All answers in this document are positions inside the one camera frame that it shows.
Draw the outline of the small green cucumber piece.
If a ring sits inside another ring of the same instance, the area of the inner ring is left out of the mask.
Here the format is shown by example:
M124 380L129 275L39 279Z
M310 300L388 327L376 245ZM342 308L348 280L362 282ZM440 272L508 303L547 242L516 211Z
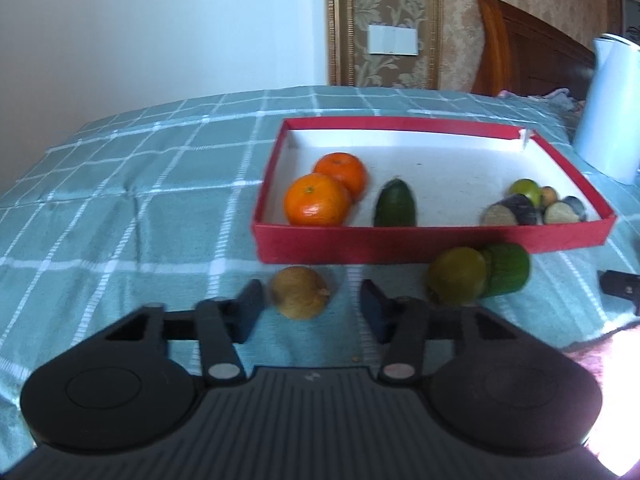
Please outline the small green cucumber piece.
M410 186L399 178L387 181L378 194L373 215L373 225L378 228L391 226L416 226L416 199Z

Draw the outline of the small brown longan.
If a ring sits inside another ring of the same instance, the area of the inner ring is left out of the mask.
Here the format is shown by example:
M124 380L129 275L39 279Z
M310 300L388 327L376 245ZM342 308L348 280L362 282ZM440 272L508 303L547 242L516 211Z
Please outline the small brown longan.
M545 210L559 200L558 192L551 186L543 186L540 189L540 209Z

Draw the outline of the dark sushi roll piece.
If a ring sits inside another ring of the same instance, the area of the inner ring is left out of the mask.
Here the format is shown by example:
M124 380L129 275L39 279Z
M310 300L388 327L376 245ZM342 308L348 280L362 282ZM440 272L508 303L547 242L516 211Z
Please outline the dark sushi roll piece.
M490 205L480 218L482 226L536 226L538 211L523 194L513 194Z

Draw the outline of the yellow-green lime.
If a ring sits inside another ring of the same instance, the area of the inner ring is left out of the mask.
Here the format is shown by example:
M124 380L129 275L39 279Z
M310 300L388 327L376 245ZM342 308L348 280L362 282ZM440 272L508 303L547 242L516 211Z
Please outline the yellow-green lime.
M509 195L521 194L538 209L541 204L541 187L532 179L518 179L510 185Z

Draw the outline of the orange mandarin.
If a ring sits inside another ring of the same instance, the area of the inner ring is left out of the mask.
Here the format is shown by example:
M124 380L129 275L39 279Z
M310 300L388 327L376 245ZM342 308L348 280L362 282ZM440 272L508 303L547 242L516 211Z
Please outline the orange mandarin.
M325 174L305 174L285 193L283 210L292 226L341 226L352 208L347 188Z
M341 182L354 203L362 199L366 192L369 175L366 166L353 154L334 152L322 156L312 168L318 174L325 174Z

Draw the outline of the green-yellow citrus fruit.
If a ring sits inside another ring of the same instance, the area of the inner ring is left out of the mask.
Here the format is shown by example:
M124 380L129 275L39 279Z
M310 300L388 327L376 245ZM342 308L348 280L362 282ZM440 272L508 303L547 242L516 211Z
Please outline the green-yellow citrus fruit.
M426 270L426 289L438 303L446 306L470 304L482 296L488 266L473 248L456 247L438 255Z

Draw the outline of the pink towel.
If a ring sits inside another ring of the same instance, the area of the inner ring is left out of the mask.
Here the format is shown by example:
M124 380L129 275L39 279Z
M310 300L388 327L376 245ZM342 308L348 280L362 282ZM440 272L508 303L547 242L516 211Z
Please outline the pink towel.
M638 322L578 344L564 354L596 378L604 406L639 405Z

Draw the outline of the tan round fruit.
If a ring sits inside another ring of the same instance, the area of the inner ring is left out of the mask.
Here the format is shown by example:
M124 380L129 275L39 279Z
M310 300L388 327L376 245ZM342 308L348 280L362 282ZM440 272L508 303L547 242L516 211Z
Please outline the tan round fruit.
M320 315L331 298L324 278L306 266L288 266L274 274L269 282L269 293L278 311L294 321L306 321Z

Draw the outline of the green cucumber chunk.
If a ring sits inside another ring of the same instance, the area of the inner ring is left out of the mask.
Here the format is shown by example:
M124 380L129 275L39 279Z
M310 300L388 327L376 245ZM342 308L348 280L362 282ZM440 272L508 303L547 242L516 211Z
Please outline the green cucumber chunk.
M526 249L515 243L491 244L480 253L487 263L484 297L518 292L530 275L530 257Z

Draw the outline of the white electric kettle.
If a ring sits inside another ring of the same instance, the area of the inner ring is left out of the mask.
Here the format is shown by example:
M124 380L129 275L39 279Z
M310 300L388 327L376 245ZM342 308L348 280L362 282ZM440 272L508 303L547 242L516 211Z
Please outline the white electric kettle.
M593 44L597 64L574 149L601 174L633 184L639 169L639 46L613 34Z

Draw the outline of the red shallow cardboard box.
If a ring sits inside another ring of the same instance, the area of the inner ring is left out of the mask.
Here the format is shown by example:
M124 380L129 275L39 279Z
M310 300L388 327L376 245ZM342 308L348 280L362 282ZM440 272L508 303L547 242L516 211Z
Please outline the red shallow cardboard box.
M291 226L286 190L323 155L352 153L369 177L342 226ZM413 192L413 228L373 225L382 185L401 178ZM529 178L586 208L584 222L482 226L484 210L512 182ZM534 130L520 126L417 117L286 118L266 167L252 231L265 263L426 263L456 246L514 242L532 254L600 246L616 214L580 171Z

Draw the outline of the white wall switch panel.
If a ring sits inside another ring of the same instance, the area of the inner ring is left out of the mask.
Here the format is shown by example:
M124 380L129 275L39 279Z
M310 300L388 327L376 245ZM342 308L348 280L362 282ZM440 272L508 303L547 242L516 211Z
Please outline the white wall switch panel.
M418 40L415 28L370 24L367 49L375 55L417 56Z

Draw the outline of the gold wallpaper frame trim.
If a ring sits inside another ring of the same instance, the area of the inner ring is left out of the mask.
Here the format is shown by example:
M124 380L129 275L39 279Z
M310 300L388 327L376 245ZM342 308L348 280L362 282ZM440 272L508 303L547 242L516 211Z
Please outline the gold wallpaper frame trim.
M329 82L338 86L436 89L442 0L326 0ZM417 56L368 52L370 24L415 28Z

